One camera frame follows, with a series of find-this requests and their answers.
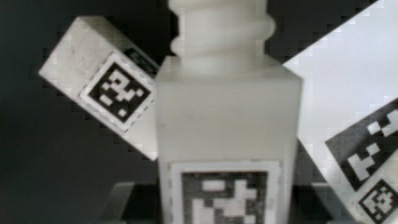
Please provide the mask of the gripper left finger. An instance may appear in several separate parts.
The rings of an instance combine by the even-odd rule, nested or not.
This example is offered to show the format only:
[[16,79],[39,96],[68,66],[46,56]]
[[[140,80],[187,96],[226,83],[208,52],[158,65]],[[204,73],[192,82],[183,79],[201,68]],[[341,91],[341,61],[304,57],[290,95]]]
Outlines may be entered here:
[[156,224],[158,188],[155,184],[119,182],[94,224]]

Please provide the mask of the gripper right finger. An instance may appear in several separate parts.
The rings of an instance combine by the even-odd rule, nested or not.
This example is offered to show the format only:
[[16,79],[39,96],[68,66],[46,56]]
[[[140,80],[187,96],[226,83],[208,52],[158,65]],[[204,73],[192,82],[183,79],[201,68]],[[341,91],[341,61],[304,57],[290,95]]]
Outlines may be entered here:
[[295,187],[295,224],[355,224],[336,193],[325,183]]

